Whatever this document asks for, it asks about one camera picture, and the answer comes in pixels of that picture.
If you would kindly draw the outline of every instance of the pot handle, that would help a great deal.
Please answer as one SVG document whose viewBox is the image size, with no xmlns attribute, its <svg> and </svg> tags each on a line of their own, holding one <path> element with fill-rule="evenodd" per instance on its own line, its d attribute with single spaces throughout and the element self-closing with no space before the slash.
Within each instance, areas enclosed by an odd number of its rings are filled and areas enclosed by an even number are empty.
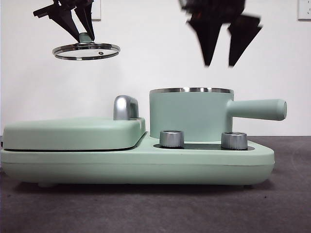
<svg viewBox="0 0 311 233">
<path fill-rule="evenodd" d="M 231 117 L 284 120 L 287 114 L 287 103 L 284 100 L 230 101 L 228 114 Z"/>
<path fill-rule="evenodd" d="M 126 95 L 116 97 L 113 108 L 114 120 L 130 120 L 138 117 L 138 102 L 135 98 Z"/>
</svg>

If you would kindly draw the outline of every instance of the silver knob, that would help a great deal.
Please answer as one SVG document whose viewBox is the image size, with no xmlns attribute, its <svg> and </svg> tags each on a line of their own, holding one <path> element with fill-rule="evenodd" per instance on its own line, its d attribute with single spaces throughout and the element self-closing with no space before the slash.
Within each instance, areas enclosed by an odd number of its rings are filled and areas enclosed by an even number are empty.
<svg viewBox="0 0 311 233">
<path fill-rule="evenodd" d="M 164 130 L 160 132 L 160 146 L 168 148 L 184 147 L 184 132 Z"/>
<path fill-rule="evenodd" d="M 240 132 L 222 133 L 222 148 L 231 150 L 247 149 L 247 135 Z"/>
</svg>

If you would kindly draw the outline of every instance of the appliance foot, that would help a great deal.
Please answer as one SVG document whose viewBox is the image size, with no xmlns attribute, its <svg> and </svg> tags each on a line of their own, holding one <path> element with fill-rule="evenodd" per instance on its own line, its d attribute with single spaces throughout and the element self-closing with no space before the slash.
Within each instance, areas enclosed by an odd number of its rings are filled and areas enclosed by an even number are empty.
<svg viewBox="0 0 311 233">
<path fill-rule="evenodd" d="M 57 186 L 56 183 L 38 183 L 38 186 L 40 188 L 52 188 L 54 186 Z"/>
</svg>

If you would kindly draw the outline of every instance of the wall outlet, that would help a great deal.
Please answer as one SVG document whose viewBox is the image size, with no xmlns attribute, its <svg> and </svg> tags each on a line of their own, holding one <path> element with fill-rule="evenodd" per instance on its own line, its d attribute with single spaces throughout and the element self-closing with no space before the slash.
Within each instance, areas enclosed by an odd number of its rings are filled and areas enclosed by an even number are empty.
<svg viewBox="0 0 311 233">
<path fill-rule="evenodd" d="M 311 0 L 298 0 L 298 20 L 311 20 Z"/>
<path fill-rule="evenodd" d="M 102 0 L 94 0 L 92 4 L 92 20 L 101 21 L 102 20 Z"/>
</svg>

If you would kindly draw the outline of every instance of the pot rim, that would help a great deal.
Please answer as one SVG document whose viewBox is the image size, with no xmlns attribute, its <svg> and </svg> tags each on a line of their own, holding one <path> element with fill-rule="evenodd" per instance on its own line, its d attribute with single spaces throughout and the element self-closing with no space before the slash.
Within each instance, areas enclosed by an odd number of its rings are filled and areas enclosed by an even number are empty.
<svg viewBox="0 0 311 233">
<path fill-rule="evenodd" d="M 154 93 L 170 93 L 170 92 L 215 92 L 215 93 L 229 93 L 234 94 L 231 89 L 215 88 L 215 87 L 177 87 L 177 88 L 162 88 L 150 91 Z"/>
</svg>

